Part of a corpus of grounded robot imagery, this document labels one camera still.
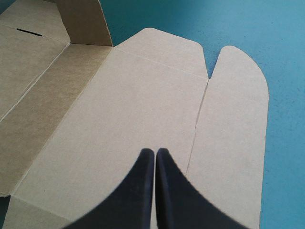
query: cut gap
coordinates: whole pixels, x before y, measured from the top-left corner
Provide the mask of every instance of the cut gap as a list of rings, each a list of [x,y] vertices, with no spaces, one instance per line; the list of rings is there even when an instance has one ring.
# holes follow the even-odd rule
[[[33,34],[33,35],[42,37],[42,35],[39,34],[39,33],[31,32],[31,31],[27,31],[27,30],[23,30],[23,29],[19,29],[19,28],[17,28],[17,30],[18,30],[18,31],[21,31],[21,32],[27,32],[27,33],[30,33],[30,34]]]

